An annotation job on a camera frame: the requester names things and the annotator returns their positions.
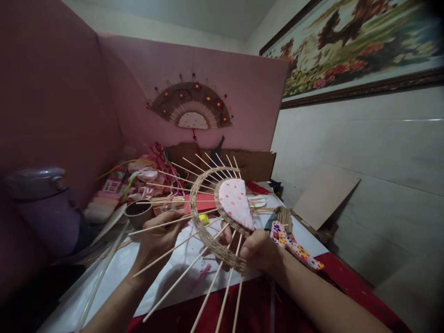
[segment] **purple container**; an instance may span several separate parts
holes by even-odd
[[[57,167],[22,170],[5,178],[9,197],[37,237],[56,257],[75,254],[94,239],[72,192],[65,171]]]

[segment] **floral fabric piece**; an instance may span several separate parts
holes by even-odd
[[[250,204],[247,199],[245,182],[241,179],[224,180],[219,189],[222,208],[235,222],[254,231]]]
[[[324,265],[305,251],[305,249],[296,242],[294,237],[287,235],[285,227],[277,220],[273,222],[270,237],[277,245],[286,249],[312,271],[319,271],[324,268]]]

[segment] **pink heart-shaped fabric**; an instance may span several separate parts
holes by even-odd
[[[250,204],[245,195],[246,192],[245,182],[243,180],[226,179],[221,184],[218,196],[223,210],[231,216],[233,221],[254,231]]]

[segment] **yellow clip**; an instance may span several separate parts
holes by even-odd
[[[210,223],[210,219],[208,218],[207,214],[199,215],[199,219],[204,226]]]

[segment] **pink wall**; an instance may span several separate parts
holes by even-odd
[[[287,62],[108,34],[99,34],[99,42],[126,144],[143,151],[154,141],[193,142],[191,129],[162,119],[145,104],[157,96],[155,86],[179,82],[179,74],[191,80],[195,72],[198,81],[208,78],[220,96],[228,95],[234,115],[230,128],[196,130],[199,145],[214,147],[224,135],[224,148],[270,151]]]
[[[59,165],[85,206],[122,148],[97,35],[59,0],[2,1],[0,22],[0,176]],[[48,262],[2,200],[0,302]]]

